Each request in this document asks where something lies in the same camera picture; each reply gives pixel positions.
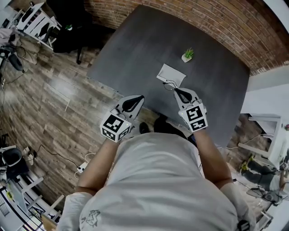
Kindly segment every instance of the black chair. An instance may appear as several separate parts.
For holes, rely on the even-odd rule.
[[[22,153],[18,148],[11,148],[2,152],[2,160],[4,164],[12,167],[16,165],[22,159]]]
[[[92,15],[85,11],[84,0],[47,0],[62,28],[54,42],[53,51],[64,53],[78,50],[77,64],[80,64],[82,47],[92,43]]]

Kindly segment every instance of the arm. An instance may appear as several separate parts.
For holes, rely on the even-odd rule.
[[[81,174],[76,192],[95,195],[105,184],[119,143],[106,139],[95,157],[89,162]]]
[[[219,189],[227,184],[233,183],[231,171],[223,159],[222,154],[214,145],[207,132],[202,129],[194,133],[199,149],[200,161],[203,166],[205,178],[211,181]]]
[[[284,173],[285,173],[285,171],[282,170],[282,171],[281,171],[281,174],[280,174],[279,187],[280,187],[280,190],[281,190],[281,191],[283,191],[283,189],[284,189],[284,187],[285,187]]]

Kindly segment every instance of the electrical outlet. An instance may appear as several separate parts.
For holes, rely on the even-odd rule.
[[[30,149],[28,147],[26,147],[22,152],[24,155],[27,155],[29,151],[30,151]]]
[[[87,166],[87,162],[84,162],[82,165],[80,165],[80,166],[77,168],[77,171],[78,171],[79,173],[82,173],[82,172],[85,170],[86,166]]]

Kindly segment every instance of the white paper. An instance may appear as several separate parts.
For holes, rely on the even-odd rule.
[[[157,78],[162,80],[164,83],[166,82],[172,82],[169,83],[172,87],[179,88],[182,80],[186,77],[185,74],[175,70],[174,68],[164,64],[161,68],[159,74],[157,75]]]

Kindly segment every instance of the desk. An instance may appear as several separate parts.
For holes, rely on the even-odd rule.
[[[258,155],[255,157],[256,160],[259,160],[267,165],[273,166],[277,170],[279,170],[280,162],[284,160],[284,158],[286,157],[287,150],[289,148],[289,132],[284,129],[282,118],[253,116],[249,117],[249,120],[276,122],[276,128],[269,150],[266,152],[242,143],[238,143],[238,146],[257,153]]]
[[[184,63],[188,48],[194,57]],[[238,121],[249,68],[205,32],[147,6],[138,6],[116,30],[88,71],[88,76],[123,96],[144,95],[144,106],[177,123],[173,91],[156,78],[163,64],[184,73],[181,87],[194,90],[207,108],[207,131],[226,147]]]

